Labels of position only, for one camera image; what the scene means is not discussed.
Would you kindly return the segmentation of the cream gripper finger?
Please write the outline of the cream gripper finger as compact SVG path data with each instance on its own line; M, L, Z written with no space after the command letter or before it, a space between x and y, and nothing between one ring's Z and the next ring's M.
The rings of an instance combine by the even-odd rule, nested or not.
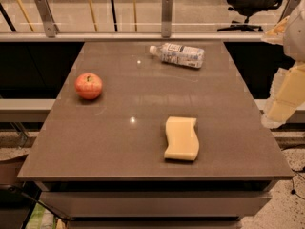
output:
M262 35L261 40L273 45L282 45L288 20L289 16L286 16L284 19L280 20L272 29L266 31Z
M305 102L305 64L295 63L289 70L279 68L266 100L261 123L269 129L285 124Z

